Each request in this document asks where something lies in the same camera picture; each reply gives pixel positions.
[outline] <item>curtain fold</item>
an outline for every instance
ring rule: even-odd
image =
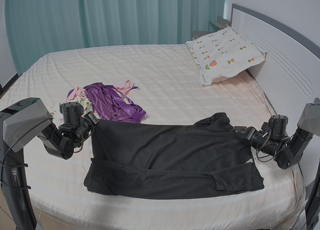
[[[179,44],[210,30],[224,0],[5,0],[19,75],[55,51],[120,44]]]

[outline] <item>floral pillowcase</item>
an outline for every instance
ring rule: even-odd
[[[253,41],[243,39],[230,27],[186,43],[204,85],[236,76],[265,60],[265,51]]]

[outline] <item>mattress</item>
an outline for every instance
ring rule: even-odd
[[[94,82],[134,82],[129,97],[146,110],[145,124],[194,124],[226,112],[232,125],[260,129],[270,106],[246,72],[210,86],[185,44],[126,45],[54,52],[40,58],[0,100],[0,110],[27,97],[47,108],[65,101],[70,89]],[[298,165],[282,170],[276,162],[256,166],[265,188],[238,195],[190,200],[147,200],[88,192],[91,140],[69,160],[50,156],[38,138],[24,148],[34,207],[79,229],[290,229],[305,200]]]

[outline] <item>purple garment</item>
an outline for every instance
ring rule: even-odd
[[[128,123],[140,123],[146,112],[133,103],[126,95],[129,104],[125,103],[112,85],[94,83],[86,86],[85,95],[101,119]]]

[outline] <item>baseboard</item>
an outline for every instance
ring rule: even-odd
[[[6,92],[7,89],[18,79],[18,74],[15,74],[4,86],[3,91]]]

